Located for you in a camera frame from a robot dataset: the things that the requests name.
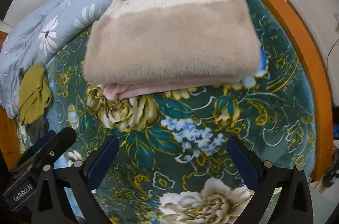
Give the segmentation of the beige fuzzy graphic sweater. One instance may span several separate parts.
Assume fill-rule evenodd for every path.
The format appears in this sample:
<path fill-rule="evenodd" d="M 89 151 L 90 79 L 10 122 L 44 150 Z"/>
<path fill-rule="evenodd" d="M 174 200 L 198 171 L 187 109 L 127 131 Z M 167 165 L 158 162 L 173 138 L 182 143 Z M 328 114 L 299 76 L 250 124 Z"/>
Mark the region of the beige fuzzy graphic sweater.
<path fill-rule="evenodd" d="M 242 78 L 259 66 L 246 0 L 113 0 L 93 23 L 83 74 L 95 84 Z"/>

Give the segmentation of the dark grey garment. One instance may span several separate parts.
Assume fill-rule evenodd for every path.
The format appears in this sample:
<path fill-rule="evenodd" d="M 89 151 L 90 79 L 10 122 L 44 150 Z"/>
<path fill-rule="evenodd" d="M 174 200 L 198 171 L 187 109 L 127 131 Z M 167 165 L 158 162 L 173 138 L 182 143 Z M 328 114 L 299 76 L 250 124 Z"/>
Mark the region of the dark grey garment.
<path fill-rule="evenodd" d="M 49 123 L 45 116 L 39 117 L 32 124 L 26 126 L 26 132 L 32 144 L 41 139 L 49 130 Z"/>

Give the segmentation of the olive green knit sweater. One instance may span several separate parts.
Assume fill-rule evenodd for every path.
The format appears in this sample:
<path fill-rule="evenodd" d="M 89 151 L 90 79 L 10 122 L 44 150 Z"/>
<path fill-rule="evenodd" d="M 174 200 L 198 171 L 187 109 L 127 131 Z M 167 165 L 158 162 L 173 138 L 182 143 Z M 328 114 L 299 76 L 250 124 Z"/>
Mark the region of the olive green knit sweater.
<path fill-rule="evenodd" d="M 52 102 L 46 69 L 33 65 L 24 75 L 19 88 L 19 119 L 21 124 L 34 123 L 44 115 Z"/>

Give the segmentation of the pink folded garment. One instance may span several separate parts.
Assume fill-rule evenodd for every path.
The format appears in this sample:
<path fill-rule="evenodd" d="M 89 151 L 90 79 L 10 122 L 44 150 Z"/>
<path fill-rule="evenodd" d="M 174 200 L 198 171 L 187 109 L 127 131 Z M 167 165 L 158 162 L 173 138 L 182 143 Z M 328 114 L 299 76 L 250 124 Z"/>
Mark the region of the pink folded garment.
<path fill-rule="evenodd" d="M 157 79 L 154 81 L 111 83 L 99 85 L 103 95 L 111 101 L 152 93 L 181 90 L 192 87 L 210 86 L 223 83 L 238 83 L 241 76 L 195 76 Z"/>

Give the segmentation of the teal floral bed blanket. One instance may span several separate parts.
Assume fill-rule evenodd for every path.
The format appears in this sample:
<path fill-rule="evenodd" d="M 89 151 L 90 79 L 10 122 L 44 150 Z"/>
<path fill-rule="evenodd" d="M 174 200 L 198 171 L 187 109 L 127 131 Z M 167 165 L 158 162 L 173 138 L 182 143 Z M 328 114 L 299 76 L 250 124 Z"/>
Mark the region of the teal floral bed blanket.
<path fill-rule="evenodd" d="M 233 223 L 252 193 L 226 151 L 238 136 L 277 167 L 315 164 L 313 95 L 284 30 L 261 0 L 246 0 L 263 50 L 241 83 L 109 101 L 87 83 L 81 31 L 46 65 L 53 103 L 49 128 L 72 127 L 76 143 L 56 162 L 83 160 L 105 137 L 120 147 L 94 196 L 113 223 Z"/>

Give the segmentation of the orange wooden bed frame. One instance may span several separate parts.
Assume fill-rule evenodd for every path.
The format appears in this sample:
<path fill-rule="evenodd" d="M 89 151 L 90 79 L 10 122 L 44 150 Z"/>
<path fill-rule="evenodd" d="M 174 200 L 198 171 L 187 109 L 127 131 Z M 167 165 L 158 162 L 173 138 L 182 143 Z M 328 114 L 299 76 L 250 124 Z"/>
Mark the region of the orange wooden bed frame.
<path fill-rule="evenodd" d="M 308 176 L 320 178 L 330 164 L 330 141 L 332 139 L 330 135 L 330 124 L 332 122 L 331 98 L 328 81 L 325 77 L 324 64 L 310 31 L 290 3 L 285 0 L 261 0 L 261 2 L 276 19 L 292 43 L 310 85 L 315 110 L 316 146 L 314 168 Z"/>

